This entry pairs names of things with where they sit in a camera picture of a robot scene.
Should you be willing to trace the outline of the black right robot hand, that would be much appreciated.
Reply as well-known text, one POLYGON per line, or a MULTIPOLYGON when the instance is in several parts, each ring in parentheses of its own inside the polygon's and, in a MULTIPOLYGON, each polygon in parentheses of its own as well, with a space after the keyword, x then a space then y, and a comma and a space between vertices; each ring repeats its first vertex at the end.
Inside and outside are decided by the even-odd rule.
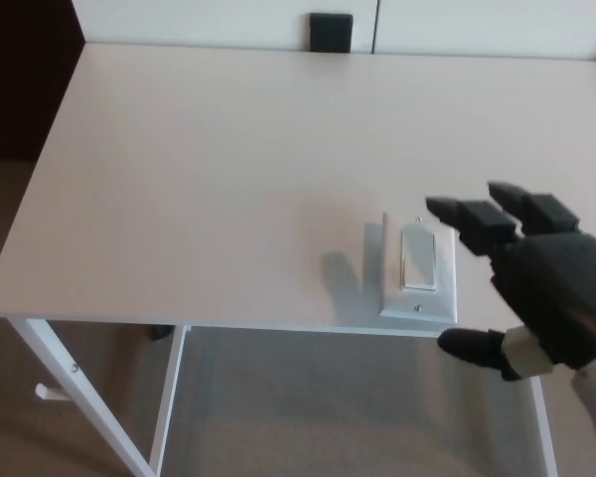
POLYGON ((490 201, 429 197, 426 207, 473 255, 489 259, 491 282, 521 325, 447 329, 439 348, 508 382, 556 365, 583 368, 596 359, 596 238, 551 194, 505 182, 488 187, 490 201))

